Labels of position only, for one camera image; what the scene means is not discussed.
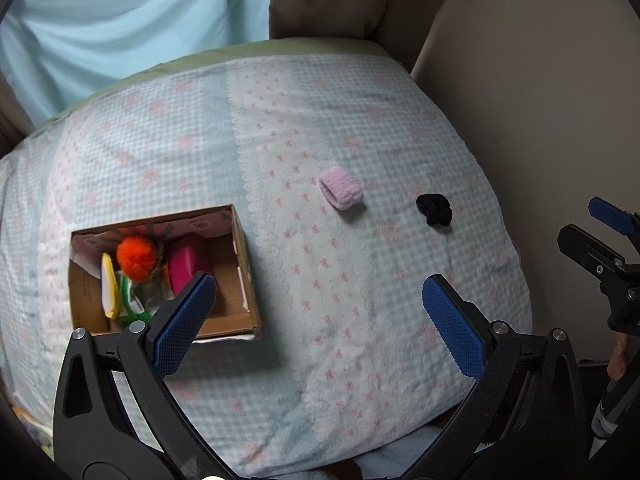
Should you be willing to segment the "person's right hand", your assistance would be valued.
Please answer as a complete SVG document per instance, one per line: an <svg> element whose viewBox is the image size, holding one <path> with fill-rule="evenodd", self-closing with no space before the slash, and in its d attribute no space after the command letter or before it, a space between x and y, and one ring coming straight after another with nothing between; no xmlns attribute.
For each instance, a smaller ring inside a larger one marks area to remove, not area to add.
<svg viewBox="0 0 640 480"><path fill-rule="evenodd" d="M629 336L624 333L614 332L615 346L612 356L608 361L608 377L612 380L620 380L626 372Z"/></svg>

